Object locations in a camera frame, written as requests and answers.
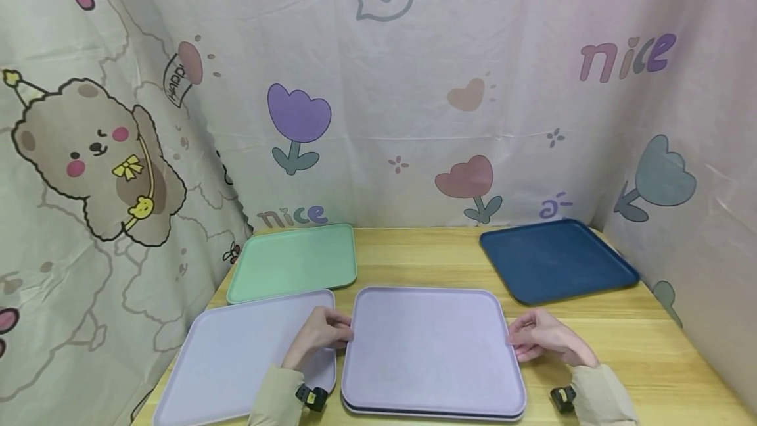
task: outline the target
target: navy blue tray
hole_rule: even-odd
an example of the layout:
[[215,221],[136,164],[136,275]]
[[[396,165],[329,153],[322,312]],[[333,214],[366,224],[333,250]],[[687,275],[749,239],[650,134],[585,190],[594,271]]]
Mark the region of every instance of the navy blue tray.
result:
[[561,220],[481,234],[512,296],[539,305],[636,285],[639,273],[582,222]]

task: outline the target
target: beige sleeve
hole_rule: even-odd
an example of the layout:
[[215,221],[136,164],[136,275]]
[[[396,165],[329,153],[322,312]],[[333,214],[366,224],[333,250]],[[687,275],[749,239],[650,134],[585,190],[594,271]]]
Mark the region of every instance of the beige sleeve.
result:
[[304,382],[299,371],[271,366],[255,397],[248,426],[297,426],[303,404],[294,393]]
[[581,426],[638,426],[631,397],[608,366],[573,370],[576,415]]

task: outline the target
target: black wristband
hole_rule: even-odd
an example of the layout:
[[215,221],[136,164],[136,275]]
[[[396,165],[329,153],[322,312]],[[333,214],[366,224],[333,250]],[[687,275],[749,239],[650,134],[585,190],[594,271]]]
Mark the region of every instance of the black wristband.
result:
[[576,391],[573,387],[557,387],[549,392],[549,396],[552,398],[552,402],[560,413],[567,414],[576,410],[573,406],[573,400],[576,399]]
[[329,393],[323,390],[321,387],[315,387],[310,390],[305,383],[302,383],[294,393],[295,397],[315,412],[322,412],[323,408],[327,405],[327,398]]

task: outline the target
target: wooden tabletop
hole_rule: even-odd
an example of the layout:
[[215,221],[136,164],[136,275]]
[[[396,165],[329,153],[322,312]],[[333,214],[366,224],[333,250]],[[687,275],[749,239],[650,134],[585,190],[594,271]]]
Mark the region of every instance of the wooden tabletop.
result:
[[[366,286],[480,288],[494,293],[508,321],[527,311],[508,294],[478,246],[480,233],[492,227],[355,229],[358,277],[350,287],[335,291],[337,308],[352,312],[353,301]],[[229,272],[208,308],[226,305]],[[644,426],[757,425],[735,394],[723,384],[693,348],[649,289],[637,287],[587,296],[548,306],[581,335],[610,365],[633,399]],[[463,421],[350,415],[339,400],[344,357],[338,357],[336,388],[321,415],[306,412],[305,425],[442,425]],[[160,378],[134,426],[151,426],[152,416],[173,362]],[[528,407],[520,425],[577,425],[576,417],[561,416],[549,401],[549,391],[568,385],[571,373],[554,358],[523,366]],[[247,418],[219,423],[245,426]]]

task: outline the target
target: tray rim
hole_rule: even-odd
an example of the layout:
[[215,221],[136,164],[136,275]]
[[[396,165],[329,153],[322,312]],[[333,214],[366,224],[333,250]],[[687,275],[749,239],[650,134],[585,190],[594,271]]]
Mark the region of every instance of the tray rim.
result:
[[467,420],[467,421],[486,421],[486,422],[507,422],[507,423],[514,423],[517,421],[520,421],[523,419],[523,416],[525,415],[525,407],[523,411],[520,412],[517,416],[471,416],[471,415],[436,415],[432,412],[400,412],[400,411],[392,411],[392,410],[360,410],[347,402],[347,400],[344,399],[344,395],[340,394],[340,399],[342,399],[342,406],[344,406],[345,410],[348,410],[350,413],[354,413],[355,415],[377,415],[377,416],[389,416],[389,417],[434,417],[444,420]]
[[[413,287],[413,286],[368,286],[362,288],[360,291],[357,292],[357,295],[355,295],[355,300],[353,303],[353,325],[355,322],[355,312],[357,311],[357,304],[360,299],[366,292],[369,291],[426,291],[426,292],[448,292],[448,293],[470,293],[470,295],[484,295],[490,300],[493,300],[497,303],[497,306],[499,307],[499,317],[501,317],[502,320],[502,326],[504,326],[504,331],[507,334],[509,332],[509,326],[507,325],[507,318],[505,318],[505,313],[502,310],[502,303],[499,301],[499,298],[497,298],[496,295],[494,295],[493,292],[490,292],[488,290],[483,290],[481,288],[448,288],[448,287]],[[365,411],[360,410],[352,405],[349,401],[349,395],[345,394],[345,380],[348,377],[348,366],[349,366],[349,358],[350,358],[350,344],[347,345],[347,352],[344,353],[344,365],[342,367],[342,380],[339,383],[339,391],[340,391],[340,397],[342,397],[342,404],[345,408],[348,410],[355,412],[356,414],[375,414],[375,415],[392,415],[392,416],[411,416],[411,417],[442,417],[442,418],[448,418],[448,419],[467,419],[467,420],[485,420],[485,421],[518,421],[520,417],[523,416],[526,407],[528,406],[528,391],[525,387],[525,381],[523,380],[523,372],[521,370],[520,364],[518,363],[517,358],[515,357],[515,353],[513,350],[513,358],[516,362],[516,366],[518,367],[518,379],[519,379],[519,385],[523,392],[523,403],[522,403],[522,409],[520,415],[513,416],[514,419],[505,419],[505,416],[497,416],[497,417],[480,417],[480,416],[473,416],[473,415],[455,415],[455,414],[446,414],[444,412],[440,412],[439,414],[434,414],[430,412],[397,412],[392,410],[378,410],[378,411]]]
[[[584,233],[588,233],[589,237],[591,237],[595,242],[598,242],[598,245],[602,247],[604,252],[606,252],[615,261],[619,262],[619,265],[621,265],[623,269],[626,270],[633,277],[633,281],[631,283],[628,283],[627,285],[621,285],[621,286],[613,287],[613,288],[606,288],[601,291],[592,291],[590,293],[584,293],[583,295],[574,295],[574,296],[568,296],[564,298],[547,298],[547,300],[542,299],[542,300],[533,301],[533,300],[524,300],[522,297],[516,296],[516,293],[514,293],[510,289],[510,286],[507,284],[507,280],[505,279],[505,276],[503,275],[502,271],[498,270],[497,266],[494,264],[494,262],[492,262],[492,258],[489,257],[489,252],[487,252],[486,248],[484,248],[484,239],[488,239],[490,237],[493,237],[494,235],[499,235],[500,233],[505,233],[508,231],[519,231],[519,230],[524,230],[527,228],[531,229],[537,226],[545,226],[545,225],[572,225],[572,226],[578,227]],[[497,275],[499,276],[499,280],[502,281],[502,285],[505,286],[505,289],[507,289],[507,292],[510,294],[510,296],[513,297],[513,300],[517,301],[523,306],[544,306],[551,302],[574,300],[575,298],[581,298],[583,296],[593,296],[593,295],[599,295],[599,293],[608,293],[611,291],[624,290],[624,289],[638,285],[638,283],[641,281],[641,274],[636,270],[636,268],[634,268],[631,265],[631,263],[629,263],[625,258],[623,258],[623,256],[617,250],[614,250],[611,246],[607,245],[607,243],[604,242],[601,237],[596,235],[596,233],[594,233],[589,226],[585,225],[583,222],[579,220],[574,220],[573,218],[566,217],[558,221],[536,222],[533,224],[524,224],[524,225],[518,225],[514,227],[502,227],[494,231],[483,232],[481,235],[478,236],[478,245],[484,251],[486,258],[489,261],[490,265],[492,265],[492,268],[494,269],[494,271],[497,272]]]
[[237,277],[239,275],[239,266],[241,265],[242,258],[244,256],[244,249],[250,245],[252,247],[253,243],[259,243],[261,238],[265,237],[272,237],[272,236],[281,236],[285,233],[297,233],[300,231],[315,231],[319,229],[325,229],[329,228],[332,229],[332,227],[338,227],[338,226],[347,226],[350,228],[350,238],[352,239],[352,260],[355,262],[355,270],[354,270],[354,276],[350,278],[349,282],[344,283],[343,285],[337,285],[333,287],[323,287],[318,288],[318,290],[337,290],[339,288],[345,288],[357,280],[357,253],[355,252],[355,229],[352,227],[352,225],[346,223],[346,222],[338,222],[335,224],[325,224],[325,225],[319,225],[317,227],[299,227],[299,228],[290,228],[285,229],[282,231],[276,231],[273,233],[261,233],[261,235],[253,235],[252,237],[248,238],[247,241],[244,242],[244,246],[242,247],[242,250],[239,254],[239,260],[237,260],[237,266],[234,268],[234,275],[232,275],[232,279],[229,282],[229,287],[226,289],[226,302],[229,303],[229,305],[235,305],[235,304],[243,304],[245,302],[253,302],[253,301],[260,301],[260,300],[268,300],[269,298],[277,298],[280,296],[289,296],[289,295],[297,295],[297,293],[308,293],[310,291],[318,291],[318,290],[307,290],[307,291],[287,291],[283,293],[276,293],[276,295],[270,295],[270,296],[264,296],[262,298],[251,298],[251,300],[232,300],[230,297],[230,293],[232,293],[232,287],[234,286],[235,281],[237,280]]
[[[195,325],[199,325],[199,321],[205,320],[205,318],[208,318],[212,316],[213,313],[218,312],[225,312],[230,310],[241,310],[241,308],[249,308],[251,305],[256,304],[268,304],[270,302],[278,302],[282,301],[283,298],[300,298],[305,296],[312,296],[312,295],[319,295],[319,293],[327,292],[329,294],[329,300],[332,303],[331,307],[335,308],[336,306],[336,296],[334,295],[334,292],[323,288],[321,290],[312,290],[312,291],[300,291],[299,293],[293,293],[292,295],[282,295],[282,296],[273,296],[269,298],[263,298],[262,300],[254,300],[249,302],[240,302],[238,304],[230,304],[226,306],[219,306],[217,308],[211,308],[211,310],[205,310],[201,312],[197,317],[195,317],[195,320],[191,323],[191,326],[189,327],[189,332],[187,333],[186,338],[184,339],[184,342],[181,343],[181,348],[179,349],[179,353],[176,354],[175,362],[173,363],[173,368],[171,369],[171,373],[168,377],[168,381],[166,381],[166,386],[163,390],[163,393],[160,395],[160,399],[158,401],[158,405],[155,406],[155,411],[153,412],[151,422],[153,426],[166,426],[164,423],[160,422],[158,416],[160,413],[165,410],[166,403],[164,402],[164,398],[167,398],[166,393],[171,390],[171,387],[173,386],[173,383],[176,381],[174,377],[174,372],[176,372],[179,369],[179,366],[184,360],[184,357],[186,355],[185,347],[189,345],[189,341],[194,338],[195,335],[197,335],[197,328],[195,328]],[[338,377],[338,368],[337,368],[337,358],[336,358],[336,351],[333,352],[334,354],[334,381],[332,382],[332,386],[329,392],[334,391],[334,388],[336,386],[336,381]],[[205,426],[205,425],[213,425],[220,421],[229,421],[231,419],[235,419],[238,417],[244,417],[244,414],[242,415],[234,415],[234,416],[227,416],[227,417],[221,417],[218,419],[213,419],[211,421],[201,421],[198,423],[193,423],[193,426]]]

